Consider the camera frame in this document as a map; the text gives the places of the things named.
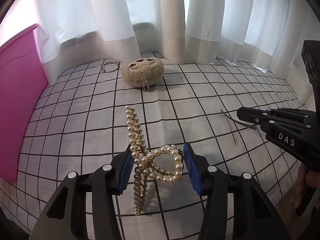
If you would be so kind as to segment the person's right hand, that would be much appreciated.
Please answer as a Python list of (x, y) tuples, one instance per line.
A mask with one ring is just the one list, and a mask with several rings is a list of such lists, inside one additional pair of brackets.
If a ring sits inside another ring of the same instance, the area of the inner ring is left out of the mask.
[(295, 194), (291, 199), (291, 204), (295, 208), (300, 206), (307, 186), (319, 189), (319, 172), (310, 170), (306, 165), (301, 163), (298, 169)]

